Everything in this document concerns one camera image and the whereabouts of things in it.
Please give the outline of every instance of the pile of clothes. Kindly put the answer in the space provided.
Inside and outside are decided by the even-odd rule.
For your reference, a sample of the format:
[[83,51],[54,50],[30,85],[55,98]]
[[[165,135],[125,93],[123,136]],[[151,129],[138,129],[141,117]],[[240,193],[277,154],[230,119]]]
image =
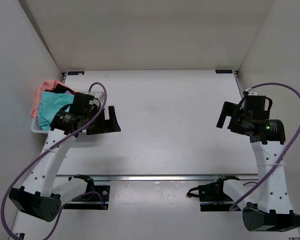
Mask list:
[[44,81],[38,88],[32,117],[43,130],[50,130],[50,123],[64,105],[74,102],[76,92],[58,80]]

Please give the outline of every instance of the white plastic basket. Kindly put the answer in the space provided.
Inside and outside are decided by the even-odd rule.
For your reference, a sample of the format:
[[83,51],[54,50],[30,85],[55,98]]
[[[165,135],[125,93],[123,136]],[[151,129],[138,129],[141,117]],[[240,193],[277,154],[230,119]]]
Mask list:
[[[103,91],[90,92],[90,93],[82,92],[82,93],[94,95],[95,98],[98,98],[102,102],[105,100],[105,93]],[[35,134],[48,134],[49,132],[48,130],[43,130],[41,127],[38,126],[38,120],[35,117],[33,117],[31,120],[30,130]]]

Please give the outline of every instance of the teal cloth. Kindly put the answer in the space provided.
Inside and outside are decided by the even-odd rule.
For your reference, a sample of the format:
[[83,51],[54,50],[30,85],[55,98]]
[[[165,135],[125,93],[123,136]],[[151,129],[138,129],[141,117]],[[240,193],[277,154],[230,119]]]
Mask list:
[[50,124],[60,108],[73,102],[72,94],[43,91],[38,108],[38,126],[43,130],[50,130]]

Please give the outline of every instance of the pink cloth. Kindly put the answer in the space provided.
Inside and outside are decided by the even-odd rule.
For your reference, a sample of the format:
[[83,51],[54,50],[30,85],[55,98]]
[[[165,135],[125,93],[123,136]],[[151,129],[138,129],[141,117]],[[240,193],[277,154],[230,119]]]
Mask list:
[[34,117],[36,119],[38,118],[38,108],[39,108],[39,104],[41,101],[42,91],[50,92],[56,88],[57,84],[60,84],[62,86],[69,88],[67,85],[63,84],[62,82],[60,82],[58,80],[47,80],[47,81],[44,81],[40,85],[40,87],[38,88],[38,91],[36,93],[35,105],[34,105],[34,108],[32,109],[32,113],[31,113],[32,117]]

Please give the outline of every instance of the gray wall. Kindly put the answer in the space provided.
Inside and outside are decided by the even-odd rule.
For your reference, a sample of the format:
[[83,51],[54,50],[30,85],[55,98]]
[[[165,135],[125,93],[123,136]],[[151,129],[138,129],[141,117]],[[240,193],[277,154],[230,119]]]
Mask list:
[[[245,87],[280,82],[300,91],[300,0],[276,0],[240,70]],[[258,89],[273,99],[271,117],[285,124],[289,141],[300,123],[300,101],[281,87]],[[300,213],[300,136],[285,157],[290,199]]]
[[[0,0],[0,205],[9,184],[41,151],[42,136],[30,132],[31,108],[38,86],[48,79],[62,75],[26,14],[18,1]],[[8,202],[10,226],[16,212]]]
[[273,0],[21,2],[62,71],[238,70]]

